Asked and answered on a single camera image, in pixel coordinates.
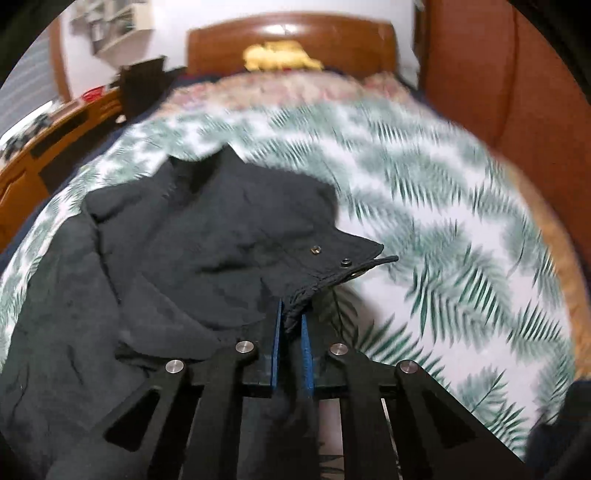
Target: dark fabric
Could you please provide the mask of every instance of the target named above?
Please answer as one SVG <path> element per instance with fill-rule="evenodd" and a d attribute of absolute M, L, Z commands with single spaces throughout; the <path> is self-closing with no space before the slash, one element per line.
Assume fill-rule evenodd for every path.
<path fill-rule="evenodd" d="M 29 283 L 0 376 L 15 453 L 42 478 L 150 374 L 138 358 L 206 359 L 260 325 L 272 297 L 290 331 L 315 292 L 390 261 L 337 230 L 335 211 L 330 186 L 229 147 L 89 193 Z"/>
<path fill-rule="evenodd" d="M 531 431 L 525 463 L 534 480 L 578 480 L 591 472 L 591 381 L 573 383 L 556 421 Z"/>

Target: yellow stuffed toy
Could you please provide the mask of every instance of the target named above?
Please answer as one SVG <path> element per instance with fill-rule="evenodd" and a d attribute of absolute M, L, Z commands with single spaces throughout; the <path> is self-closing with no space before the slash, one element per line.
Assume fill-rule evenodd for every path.
<path fill-rule="evenodd" d="M 312 69 L 322 70 L 322 63 L 311 59 L 294 40 L 266 42 L 265 46 L 251 45 L 243 53 L 244 66 L 250 71 Z"/>

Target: wall shelf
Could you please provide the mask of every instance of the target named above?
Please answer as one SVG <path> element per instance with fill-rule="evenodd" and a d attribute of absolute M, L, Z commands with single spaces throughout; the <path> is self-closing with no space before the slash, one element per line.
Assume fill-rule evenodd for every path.
<path fill-rule="evenodd" d="M 150 0 L 76 0 L 76 18 L 86 20 L 94 55 L 154 28 Z"/>

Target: wooden cabinet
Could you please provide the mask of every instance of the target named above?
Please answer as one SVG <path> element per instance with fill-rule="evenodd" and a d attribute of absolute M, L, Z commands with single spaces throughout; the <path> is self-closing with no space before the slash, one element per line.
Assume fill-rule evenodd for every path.
<path fill-rule="evenodd" d="M 506 0 L 428 4 L 427 99 L 524 171 L 591 262 L 591 106 L 567 66 Z"/>
<path fill-rule="evenodd" d="M 73 142 L 121 112 L 118 90 L 82 104 L 31 140 L 0 171 L 0 251 L 35 207 L 49 196 L 40 176 L 43 168 Z"/>

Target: bedspread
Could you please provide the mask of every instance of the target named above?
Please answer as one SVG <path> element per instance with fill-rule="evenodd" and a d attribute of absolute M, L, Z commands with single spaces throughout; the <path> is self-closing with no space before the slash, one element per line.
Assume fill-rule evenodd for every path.
<path fill-rule="evenodd" d="M 540 412 L 556 414 L 574 374 L 569 317 L 548 248 L 480 142 L 380 98 L 210 106 L 131 127 L 52 199 L 7 268 L 2 358 L 28 279 L 88 191 L 150 175 L 168 155 L 198 160 L 225 143 L 245 161 L 334 185 L 337 227 L 400 256 L 319 296 L 318 317 L 374 360 L 415 359 L 522 452 L 529 428 Z"/>
<path fill-rule="evenodd" d="M 358 82 L 334 72 L 241 73 L 178 88 L 152 118 L 212 105 L 239 110 L 257 106 L 296 106 L 364 98 L 389 98 L 407 108 L 421 109 L 392 74 L 378 73 Z"/>

